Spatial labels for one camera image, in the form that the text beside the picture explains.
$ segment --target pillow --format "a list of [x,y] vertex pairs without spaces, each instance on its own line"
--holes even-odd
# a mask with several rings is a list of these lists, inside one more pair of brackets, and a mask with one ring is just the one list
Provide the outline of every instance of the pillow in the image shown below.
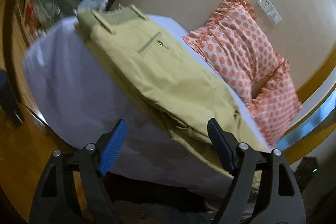
[[248,109],[270,147],[287,131],[302,105],[289,75],[290,63],[282,58],[262,92],[252,100]]
[[245,103],[252,100],[252,85],[279,65],[256,20],[248,0],[223,0],[205,27],[183,37]]

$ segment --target blue reflective surface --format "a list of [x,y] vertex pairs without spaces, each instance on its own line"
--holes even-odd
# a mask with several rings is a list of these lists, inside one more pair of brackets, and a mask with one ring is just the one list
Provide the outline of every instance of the blue reflective surface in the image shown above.
[[283,136],[276,145],[276,148],[285,150],[288,147],[307,136],[315,129],[336,107],[336,90],[330,94],[327,100],[302,124],[293,131]]

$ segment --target red polka dot fabric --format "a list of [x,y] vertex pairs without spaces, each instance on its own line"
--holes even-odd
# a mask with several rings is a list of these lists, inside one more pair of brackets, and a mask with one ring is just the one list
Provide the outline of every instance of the red polka dot fabric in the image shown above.
[[289,75],[290,63],[283,57],[280,66],[248,109],[270,147],[285,134],[302,105]]
[[279,65],[256,20],[248,0],[223,0],[206,26],[183,37],[247,104],[252,85]]

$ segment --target switch plate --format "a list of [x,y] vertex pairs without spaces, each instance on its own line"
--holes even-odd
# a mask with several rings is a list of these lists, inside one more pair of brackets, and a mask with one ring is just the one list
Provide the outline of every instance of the switch plate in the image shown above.
[[264,11],[272,25],[275,26],[281,21],[281,17],[269,0],[258,0],[257,4]]

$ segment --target black device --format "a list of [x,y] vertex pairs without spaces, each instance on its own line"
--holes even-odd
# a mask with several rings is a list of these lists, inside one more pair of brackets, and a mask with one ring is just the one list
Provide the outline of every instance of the black device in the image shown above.
[[[119,120],[115,128],[103,134],[96,144],[86,145],[74,154],[53,152],[36,188],[30,224],[122,224],[101,177],[110,170],[121,148],[126,133],[120,127],[124,124]],[[234,176],[212,224],[240,223],[256,170],[262,171],[256,205],[252,216],[242,223],[306,223],[299,187],[279,149],[271,153],[255,151],[248,144],[239,143],[231,133],[224,132],[215,119],[208,122],[208,134],[223,168]],[[80,172],[94,222],[82,217],[73,171]]]

